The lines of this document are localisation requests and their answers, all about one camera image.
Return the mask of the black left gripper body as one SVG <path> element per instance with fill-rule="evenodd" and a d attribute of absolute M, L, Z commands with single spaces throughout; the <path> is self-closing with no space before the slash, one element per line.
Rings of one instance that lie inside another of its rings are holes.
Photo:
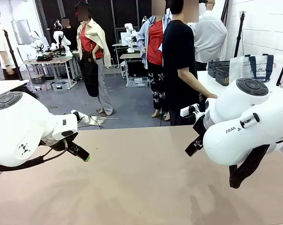
<path fill-rule="evenodd" d="M 73 133 L 52 145 L 51 148 L 55 151 L 63 151 L 65 149 L 68 149 L 68 151 L 78 151 L 78 145 L 73 142 L 77 135 L 78 132 Z"/>

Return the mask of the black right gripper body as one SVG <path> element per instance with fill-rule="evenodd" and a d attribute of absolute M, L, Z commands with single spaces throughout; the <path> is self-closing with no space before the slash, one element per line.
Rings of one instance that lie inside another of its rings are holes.
<path fill-rule="evenodd" d="M 199 112 L 195 114 L 195 123 L 193 125 L 193 129 L 199 134 L 198 139 L 203 140 L 204 134 L 206 132 L 206 129 L 204 127 L 203 119 L 205 117 L 204 112 Z"/>

